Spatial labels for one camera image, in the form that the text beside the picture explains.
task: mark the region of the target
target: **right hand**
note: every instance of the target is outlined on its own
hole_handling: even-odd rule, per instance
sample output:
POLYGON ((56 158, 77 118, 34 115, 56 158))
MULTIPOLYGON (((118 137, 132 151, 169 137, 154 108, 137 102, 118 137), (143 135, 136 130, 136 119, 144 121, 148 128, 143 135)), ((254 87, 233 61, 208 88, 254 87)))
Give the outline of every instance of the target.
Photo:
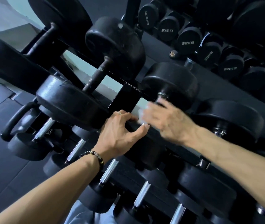
POLYGON ((147 108, 143 110, 141 120, 159 129, 164 139, 177 145, 190 147, 199 126, 170 102, 160 98, 158 103, 164 107, 149 102, 147 108))

